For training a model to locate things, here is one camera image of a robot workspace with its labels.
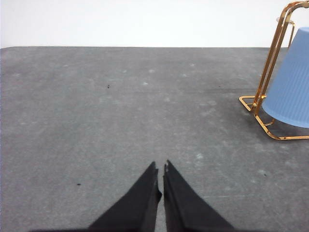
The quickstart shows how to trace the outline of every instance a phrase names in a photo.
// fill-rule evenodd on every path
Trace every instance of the lampshade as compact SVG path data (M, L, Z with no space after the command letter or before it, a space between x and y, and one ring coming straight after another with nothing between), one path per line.
M309 27L298 29L262 107L281 122L309 128Z

